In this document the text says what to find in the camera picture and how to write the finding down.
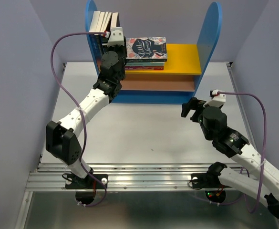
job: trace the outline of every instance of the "yellow shelf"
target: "yellow shelf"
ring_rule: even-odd
[[[167,44],[168,60],[164,70],[128,70],[126,74],[202,74],[196,44]]]

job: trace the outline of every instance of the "upright book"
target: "upright book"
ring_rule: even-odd
[[[165,37],[142,37],[126,39],[127,62],[166,62]]]
[[[93,13],[89,32],[109,31],[111,27],[114,27],[114,25],[120,25],[118,13],[95,11]],[[92,44],[92,52],[96,57],[98,68],[100,68],[107,39],[101,35],[89,35],[89,37]]]

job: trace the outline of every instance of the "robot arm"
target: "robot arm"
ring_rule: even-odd
[[[122,88],[120,81],[125,79],[126,46],[123,30],[121,27],[111,28],[108,34],[107,52],[102,56],[97,82],[80,103],[86,124],[118,95]],[[46,126],[46,150],[60,159],[74,175],[85,179],[86,171],[92,173],[93,170],[81,159],[82,148],[78,137],[82,130],[79,108],[73,109],[57,123],[50,121]]]
[[[198,100],[195,97],[191,98],[188,103],[183,104],[181,116],[186,117],[190,110],[195,110],[190,120],[200,124],[205,139],[212,141],[216,150],[259,178],[261,155],[241,133],[227,126],[227,116],[221,111],[221,107],[225,103],[225,95],[218,94],[218,92],[219,90],[211,91],[212,100],[209,102]],[[264,177],[260,202],[267,206],[275,217],[279,218],[279,170],[267,160],[263,164]],[[207,183],[216,180],[222,185],[236,188],[253,198],[257,197],[257,181],[238,174],[219,162],[209,168],[203,180]]]

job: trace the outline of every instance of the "blue side panel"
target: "blue side panel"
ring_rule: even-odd
[[[196,90],[193,93],[193,96],[196,94],[198,86],[212,56],[212,53],[215,50],[217,41],[220,36],[221,27],[222,7],[219,2],[213,2],[208,8],[199,38],[196,43],[202,69],[202,75],[200,77],[194,78]]]
[[[86,32],[89,32],[89,30],[90,30],[90,26],[91,26],[91,22],[92,22],[92,19],[93,19],[93,12],[94,11],[97,11],[97,7],[96,7],[95,2],[93,0],[88,0],[87,3],[86,3],[86,6],[85,6],[85,31]],[[97,74],[99,75],[97,59],[96,59],[96,57],[93,53],[93,46],[92,46],[90,36],[86,35],[86,39],[87,39],[88,45],[89,45],[90,50],[91,50],[91,54],[92,54],[92,57],[93,57],[93,62],[95,64]]]
[[[128,91],[121,90],[113,103],[120,104],[182,104],[187,103],[193,92]]]

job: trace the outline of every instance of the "brown shelf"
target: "brown shelf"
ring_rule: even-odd
[[[187,91],[195,90],[193,75],[130,74],[121,81],[122,90]]]

